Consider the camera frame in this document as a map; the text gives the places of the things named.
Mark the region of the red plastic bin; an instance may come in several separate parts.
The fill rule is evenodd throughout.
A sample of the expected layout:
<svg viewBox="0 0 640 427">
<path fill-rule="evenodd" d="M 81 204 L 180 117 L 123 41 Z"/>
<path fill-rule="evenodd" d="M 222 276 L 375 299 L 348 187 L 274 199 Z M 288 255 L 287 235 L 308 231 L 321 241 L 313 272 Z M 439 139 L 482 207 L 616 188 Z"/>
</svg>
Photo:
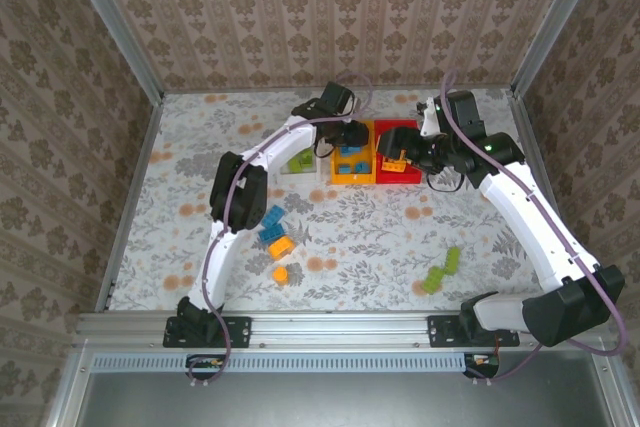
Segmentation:
<svg viewBox="0 0 640 427">
<path fill-rule="evenodd" d="M 374 121 L 375 145 L 378 145 L 379 137 L 382 133 L 395 127 L 411 127 L 416 128 L 417 122 L 409 119 L 376 119 Z M 422 173 L 417 168 L 407 164 L 402 172 L 389 171 L 383 169 L 385 162 L 383 156 L 377 152 L 376 154 L 376 183 L 377 184 L 420 184 L 422 182 Z"/>
</svg>

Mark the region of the yellow plastic bin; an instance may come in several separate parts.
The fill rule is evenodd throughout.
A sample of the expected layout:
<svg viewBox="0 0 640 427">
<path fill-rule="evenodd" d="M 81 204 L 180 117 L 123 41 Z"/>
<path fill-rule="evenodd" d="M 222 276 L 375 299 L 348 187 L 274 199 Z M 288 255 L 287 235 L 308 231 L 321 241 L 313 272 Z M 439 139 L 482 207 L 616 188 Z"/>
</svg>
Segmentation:
<svg viewBox="0 0 640 427">
<path fill-rule="evenodd" d="M 350 157 L 342 157 L 340 155 L 340 147 L 336 147 L 330 157 L 330 172 L 331 172 L 331 183 L 338 185 L 365 185 L 365 184 L 375 184 L 376 183 L 376 154 L 374 153 L 375 147 L 375 132 L 374 132 L 374 121 L 373 120 L 365 120 L 364 124 L 367 126 L 369 131 L 369 140 L 368 143 L 361 147 L 362 152 L 356 155 L 352 155 Z M 370 174 L 355 174 L 354 166 L 358 162 L 368 162 L 371 166 Z M 349 164 L 351 166 L 352 171 L 348 174 L 341 174 L 339 172 L 339 166 L 341 164 Z"/>
</svg>

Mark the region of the clear white plastic bin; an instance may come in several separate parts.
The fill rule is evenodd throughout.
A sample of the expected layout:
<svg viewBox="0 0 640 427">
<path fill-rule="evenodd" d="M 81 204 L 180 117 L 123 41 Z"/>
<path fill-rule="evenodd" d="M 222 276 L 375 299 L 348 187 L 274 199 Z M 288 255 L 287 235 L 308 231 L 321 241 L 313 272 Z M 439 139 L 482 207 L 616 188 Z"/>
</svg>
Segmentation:
<svg viewBox="0 0 640 427">
<path fill-rule="evenodd" d="M 297 159 L 298 152 L 291 159 Z M 299 183 L 314 183 L 319 182 L 321 179 L 321 160 L 314 154 L 314 166 L 310 169 L 303 169 L 301 173 L 290 173 L 287 160 L 275 173 L 275 182 L 278 184 L 299 184 Z"/>
</svg>

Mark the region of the grey metal panel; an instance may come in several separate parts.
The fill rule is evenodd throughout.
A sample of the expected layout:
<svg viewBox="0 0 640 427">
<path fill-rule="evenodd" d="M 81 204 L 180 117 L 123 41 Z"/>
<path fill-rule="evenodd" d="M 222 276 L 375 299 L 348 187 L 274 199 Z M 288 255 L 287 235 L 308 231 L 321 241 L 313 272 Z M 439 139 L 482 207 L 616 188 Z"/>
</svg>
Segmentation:
<svg viewBox="0 0 640 427">
<path fill-rule="evenodd" d="M 460 374 L 89 374 L 47 427 L 635 427 L 593 371 L 492 384 Z"/>
</svg>

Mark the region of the aluminium side rail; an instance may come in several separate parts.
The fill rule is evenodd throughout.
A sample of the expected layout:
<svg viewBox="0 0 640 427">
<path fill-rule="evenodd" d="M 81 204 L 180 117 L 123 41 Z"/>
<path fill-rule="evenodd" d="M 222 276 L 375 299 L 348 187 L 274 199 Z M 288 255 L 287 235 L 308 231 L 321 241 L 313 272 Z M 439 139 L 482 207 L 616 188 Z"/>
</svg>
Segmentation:
<svg viewBox="0 0 640 427">
<path fill-rule="evenodd" d="M 117 277 L 122 265 L 124 252 L 127 246 L 130 229 L 142 191 L 144 177 L 151 158 L 155 138 L 159 131 L 159 125 L 164 109 L 164 97 L 153 106 L 149 124 L 141 145 L 136 168 L 131 180 L 129 192 L 120 217 L 119 226 L 114 237 L 111 254 L 104 272 L 103 281 L 94 307 L 95 313 L 101 313 L 109 309 L 113 290 L 117 283 Z"/>
<path fill-rule="evenodd" d="M 539 207 L 543 205 L 547 217 L 552 218 L 556 229 L 567 233 L 557 216 L 557 203 L 524 102 L 520 98 L 511 98 L 509 104 L 518 132 L 518 143 L 523 147 L 525 163 L 506 167 L 510 172 L 509 178 L 517 177 L 517 182 L 512 187 L 514 193 L 506 195 L 514 204 L 509 207 L 500 206 L 499 210 L 527 255 L 535 262 L 571 263 L 572 258 L 566 246 L 539 211 Z"/>
</svg>

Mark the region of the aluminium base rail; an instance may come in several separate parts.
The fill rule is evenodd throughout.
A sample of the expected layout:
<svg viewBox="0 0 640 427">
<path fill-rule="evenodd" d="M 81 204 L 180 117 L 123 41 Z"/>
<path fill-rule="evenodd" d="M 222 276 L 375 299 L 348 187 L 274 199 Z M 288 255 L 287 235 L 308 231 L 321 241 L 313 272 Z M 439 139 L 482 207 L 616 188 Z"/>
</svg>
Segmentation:
<svg viewBox="0 0 640 427">
<path fill-rule="evenodd" d="M 74 341 L 104 348 L 159 349 L 170 311 L 83 314 Z M 428 350 L 432 312 L 240 312 L 253 350 Z"/>
</svg>

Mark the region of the aluminium frame post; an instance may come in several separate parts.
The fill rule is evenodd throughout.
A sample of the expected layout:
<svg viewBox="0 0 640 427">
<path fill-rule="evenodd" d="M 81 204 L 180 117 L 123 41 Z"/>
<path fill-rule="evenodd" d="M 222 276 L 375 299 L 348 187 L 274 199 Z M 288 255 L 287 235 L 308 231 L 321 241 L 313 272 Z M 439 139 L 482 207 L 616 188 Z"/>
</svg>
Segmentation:
<svg viewBox="0 0 640 427">
<path fill-rule="evenodd" d="M 531 86 L 545 59 L 579 0 L 553 0 L 514 78 L 511 90 L 522 97 Z"/>
<path fill-rule="evenodd" d="M 131 68 L 132 73 L 151 105 L 153 107 L 160 106 L 162 104 L 164 88 L 161 86 L 159 75 L 153 71 L 141 43 L 136 39 L 133 29 L 126 21 L 124 8 L 120 7 L 116 0 L 90 1 L 114 39 L 119 51 Z"/>
</svg>

